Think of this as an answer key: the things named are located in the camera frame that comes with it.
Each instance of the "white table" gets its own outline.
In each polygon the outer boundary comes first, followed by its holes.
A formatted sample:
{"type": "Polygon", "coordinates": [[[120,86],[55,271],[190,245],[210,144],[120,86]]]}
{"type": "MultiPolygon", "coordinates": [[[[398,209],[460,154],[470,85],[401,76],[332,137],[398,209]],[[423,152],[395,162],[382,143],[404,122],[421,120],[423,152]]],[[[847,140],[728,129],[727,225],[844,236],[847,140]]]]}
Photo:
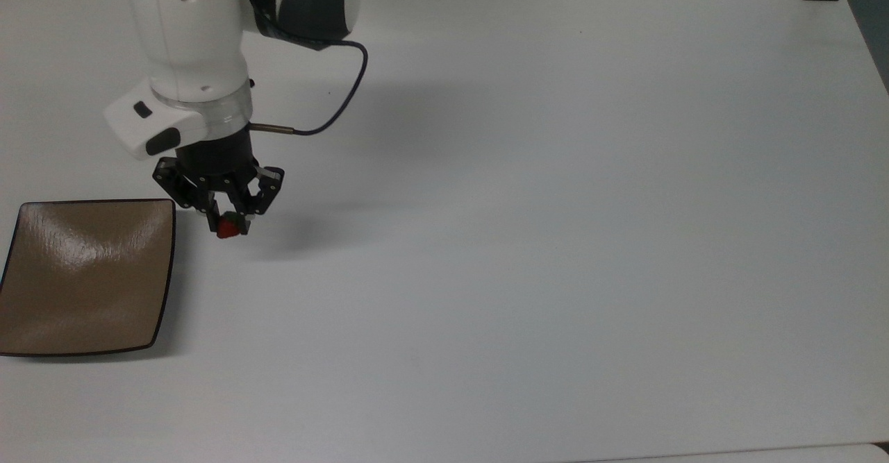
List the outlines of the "white table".
{"type": "MultiPolygon", "coordinates": [[[[153,349],[0,358],[3,461],[549,463],[889,439],[889,97],[847,2],[364,0],[342,121],[218,241],[180,215],[153,349]],[[407,7],[404,4],[415,3],[407,7]]],[[[126,0],[0,0],[0,244],[25,201],[162,197],[101,110],[126,0]]],[[[254,121],[352,51],[244,40],[254,121]]]]}

